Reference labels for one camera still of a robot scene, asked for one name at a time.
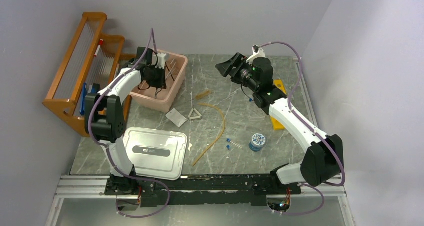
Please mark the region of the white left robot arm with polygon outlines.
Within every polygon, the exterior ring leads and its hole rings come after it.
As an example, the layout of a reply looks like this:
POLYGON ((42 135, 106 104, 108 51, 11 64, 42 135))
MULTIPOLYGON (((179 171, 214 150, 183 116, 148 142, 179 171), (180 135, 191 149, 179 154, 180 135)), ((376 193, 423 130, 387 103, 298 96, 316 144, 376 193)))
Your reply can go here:
POLYGON ((109 85, 85 97, 85 130, 106 154, 112 185, 126 194, 134 193, 139 181, 123 141, 126 130, 123 102, 143 81, 149 86, 162 87, 169 57, 168 53, 139 47, 136 57, 124 64, 109 85))

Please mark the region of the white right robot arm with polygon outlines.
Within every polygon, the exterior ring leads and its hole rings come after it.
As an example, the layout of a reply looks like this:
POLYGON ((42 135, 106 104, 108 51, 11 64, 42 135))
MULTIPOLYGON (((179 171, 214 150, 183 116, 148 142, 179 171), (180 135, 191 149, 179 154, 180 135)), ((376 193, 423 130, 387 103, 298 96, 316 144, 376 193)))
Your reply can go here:
POLYGON ((328 183, 330 178, 344 172, 341 137, 319 129, 291 105, 288 96, 273 82, 274 68, 268 58, 248 59, 236 53, 215 67, 221 76, 229 76, 232 82, 249 88, 257 107, 280 122, 304 151, 299 163, 276 168, 276 176, 269 183, 275 193, 282 193, 291 183, 311 186, 328 183))

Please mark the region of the metal crucible tongs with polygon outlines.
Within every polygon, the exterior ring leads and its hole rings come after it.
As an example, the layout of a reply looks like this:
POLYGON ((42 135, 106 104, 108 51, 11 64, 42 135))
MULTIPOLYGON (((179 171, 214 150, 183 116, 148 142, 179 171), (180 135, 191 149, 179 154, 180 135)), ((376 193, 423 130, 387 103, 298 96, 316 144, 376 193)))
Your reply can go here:
MULTIPOLYGON (((168 81, 169 78, 171 78, 172 81, 175 81, 175 77, 174 77, 174 73, 173 73, 174 71, 175 71, 175 65, 172 65, 171 63, 168 63, 167 62, 166 63, 166 67, 165 67, 165 72, 166 72, 165 73, 165 80, 166 80, 167 88, 169 88, 168 87, 168 83, 167 83, 167 81, 168 81)), ((156 88, 155 93, 154 93, 154 97, 157 99, 159 93, 162 92, 163 90, 165 90, 165 89, 156 88)))

